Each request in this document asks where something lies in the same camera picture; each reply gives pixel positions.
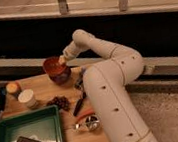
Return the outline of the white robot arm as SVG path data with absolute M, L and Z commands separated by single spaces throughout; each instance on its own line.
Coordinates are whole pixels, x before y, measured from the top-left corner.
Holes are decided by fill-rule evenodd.
M 126 45 L 98 39 L 79 29 L 65 47 L 61 64 L 90 49 L 103 60 L 83 74 L 84 91 L 110 142 L 158 142 L 133 106 L 126 85 L 144 70 L 142 55 Z

